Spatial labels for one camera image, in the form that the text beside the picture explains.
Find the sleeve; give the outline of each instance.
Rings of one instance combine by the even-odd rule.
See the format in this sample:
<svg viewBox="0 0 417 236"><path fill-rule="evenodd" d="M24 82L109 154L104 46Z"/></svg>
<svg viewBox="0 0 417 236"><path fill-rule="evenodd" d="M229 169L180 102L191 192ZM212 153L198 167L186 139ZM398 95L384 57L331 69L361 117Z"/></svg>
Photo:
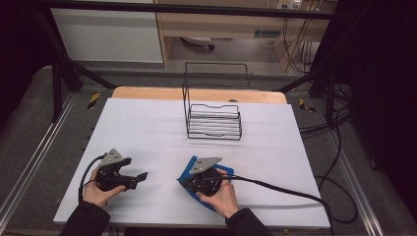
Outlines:
<svg viewBox="0 0 417 236"><path fill-rule="evenodd" d="M109 220L110 215L104 209L82 201L64 225L60 236L99 236Z"/></svg>
<svg viewBox="0 0 417 236"><path fill-rule="evenodd" d="M226 225L236 236L272 236L249 208L242 208L226 218Z"/></svg>

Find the white table surface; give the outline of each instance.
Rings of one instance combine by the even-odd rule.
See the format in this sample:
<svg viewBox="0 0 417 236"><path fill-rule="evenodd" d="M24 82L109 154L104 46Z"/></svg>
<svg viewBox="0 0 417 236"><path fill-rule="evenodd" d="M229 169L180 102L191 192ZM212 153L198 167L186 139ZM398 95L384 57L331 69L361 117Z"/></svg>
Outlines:
<svg viewBox="0 0 417 236"><path fill-rule="evenodd" d="M110 223L117 225L224 227L224 218L195 201L177 181L193 155L221 156L218 164L233 168L236 175L319 197L291 106L237 104L243 127L240 141L191 140L182 100L109 98L54 221L68 220L78 204L78 187L87 166L112 148L132 157L132 163L122 167L122 175L149 173L136 190L121 193L105 207ZM325 209L315 201L253 183L232 183L239 206L249 207L266 226L329 227Z"/></svg>

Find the wall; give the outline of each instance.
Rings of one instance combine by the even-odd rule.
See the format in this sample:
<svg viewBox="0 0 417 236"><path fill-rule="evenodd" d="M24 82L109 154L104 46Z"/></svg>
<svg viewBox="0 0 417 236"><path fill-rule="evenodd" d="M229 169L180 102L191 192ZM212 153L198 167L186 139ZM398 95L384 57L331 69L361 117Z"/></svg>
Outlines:
<svg viewBox="0 0 417 236"><path fill-rule="evenodd" d="M74 60L162 63L155 13L52 9L52 14Z"/></svg>

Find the hand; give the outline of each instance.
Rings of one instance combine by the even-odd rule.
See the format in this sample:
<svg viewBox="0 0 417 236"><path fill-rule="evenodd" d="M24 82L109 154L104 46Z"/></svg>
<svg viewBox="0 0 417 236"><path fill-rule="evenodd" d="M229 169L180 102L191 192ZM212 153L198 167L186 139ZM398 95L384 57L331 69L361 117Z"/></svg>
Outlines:
<svg viewBox="0 0 417 236"><path fill-rule="evenodd" d="M126 187L122 185L106 192L99 190L94 181L97 171L98 167L93 170L91 177L89 177L89 183L86 185L83 200L98 207L104 207L112 197L123 192Z"/></svg>
<svg viewBox="0 0 417 236"><path fill-rule="evenodd" d="M217 169L217 171L221 175L227 176L226 171L221 169ZM239 210L234 187L228 180L222 180L220 189L211 197L200 192L196 194L203 203L212 205L215 211L225 218L229 218Z"/></svg>

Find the wire rack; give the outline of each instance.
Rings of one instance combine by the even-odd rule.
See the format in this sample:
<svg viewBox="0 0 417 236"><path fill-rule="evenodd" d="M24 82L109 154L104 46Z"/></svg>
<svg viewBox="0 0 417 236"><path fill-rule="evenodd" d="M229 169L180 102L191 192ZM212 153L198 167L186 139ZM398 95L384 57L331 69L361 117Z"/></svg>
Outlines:
<svg viewBox="0 0 417 236"><path fill-rule="evenodd" d="M189 66L207 66L219 65L219 66L238 66L245 70L245 74L238 74L242 82L242 77L245 78L243 84L240 85L225 85L207 83L204 80L204 84L191 83L191 78L201 73L190 73ZM184 84L182 86L183 99L184 99L184 113L187 127L187 136L189 139L211 139L211 140L234 140L239 141L242 138L242 122L239 106L236 104L224 104L219 106L207 105L202 103L193 103L190 99L190 88L236 88L236 87L248 87L248 69L246 64L237 63L198 63L187 62L185 64L186 72L184 73ZM210 73L216 76L225 75L222 73Z"/></svg>

